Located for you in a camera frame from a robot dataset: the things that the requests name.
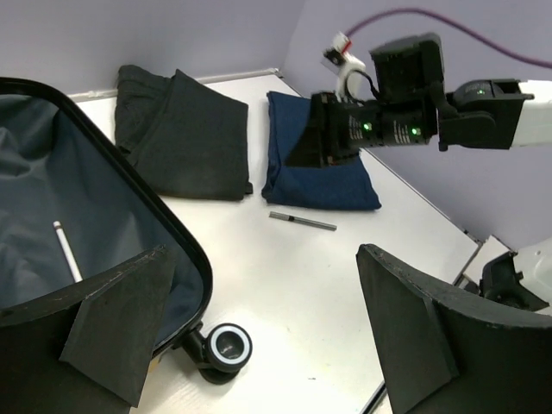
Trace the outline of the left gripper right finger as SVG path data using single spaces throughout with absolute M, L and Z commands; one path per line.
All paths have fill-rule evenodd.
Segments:
M 551 318 L 360 246 L 361 289 L 395 413 L 549 413 Z

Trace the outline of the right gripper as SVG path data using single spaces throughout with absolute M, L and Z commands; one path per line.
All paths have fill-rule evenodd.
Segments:
M 431 138 L 431 107 L 423 100 L 345 103 L 332 92 L 320 92 L 310 103 L 310 118 L 286 166 L 338 166 L 363 148 L 425 145 Z

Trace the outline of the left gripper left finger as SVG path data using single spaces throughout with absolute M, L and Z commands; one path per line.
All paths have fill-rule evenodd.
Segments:
M 127 413 L 139 404 L 176 254 L 157 247 L 1 311 L 3 413 Z

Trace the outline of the navy blue garment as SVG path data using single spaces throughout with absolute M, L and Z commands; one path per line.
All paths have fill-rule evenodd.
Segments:
M 310 100 L 269 91 L 267 101 L 267 177 L 261 191 L 267 203 L 315 210 L 381 208 L 379 196 L 359 158 L 345 166 L 321 169 L 286 166 L 285 158 L 298 143 L 309 118 Z

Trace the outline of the grey metal pen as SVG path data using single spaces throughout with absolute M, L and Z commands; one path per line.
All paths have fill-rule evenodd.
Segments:
M 300 224 L 300 225 L 305 225 L 305 226 L 309 226 L 309 227 L 317 228 L 317 229 L 324 229 L 324 230 L 328 230 L 328 231 L 336 231 L 337 230 L 337 226 L 334 225 L 334 224 L 323 223 L 323 222 L 310 220 L 310 219 L 299 217 L 299 216 L 292 216 L 292 215 L 288 215 L 288 214 L 284 214 L 284 213 L 278 213 L 276 211 L 270 211 L 269 212 L 269 217 L 273 218 L 273 219 L 280 220 L 280 221 L 289 222 L 289 223 L 297 223 L 297 224 Z

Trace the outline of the black garment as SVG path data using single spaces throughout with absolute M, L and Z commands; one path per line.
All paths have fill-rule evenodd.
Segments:
M 121 66 L 115 124 L 117 149 L 160 195 L 241 201 L 254 191 L 248 105 L 181 71 Z

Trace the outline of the yellow hard-shell suitcase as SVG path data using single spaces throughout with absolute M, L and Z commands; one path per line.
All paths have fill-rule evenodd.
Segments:
M 187 228 L 67 95 L 2 78 L 1 311 L 77 284 L 54 221 L 83 280 L 157 247 L 175 252 L 152 359 L 182 348 L 217 385 L 246 366 L 253 344 L 243 328 L 222 323 L 201 333 L 212 269 Z

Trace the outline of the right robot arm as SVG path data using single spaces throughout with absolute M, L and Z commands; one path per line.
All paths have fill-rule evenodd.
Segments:
M 337 166 L 370 147 L 452 146 L 508 150 L 551 142 L 551 84 L 540 80 L 482 79 L 449 92 L 441 40 L 426 33 L 403 37 L 370 53 L 375 73 L 337 34 L 324 56 L 337 69 L 333 91 L 310 99 L 310 118 L 286 158 L 294 167 Z M 366 78 L 373 94 L 358 95 Z

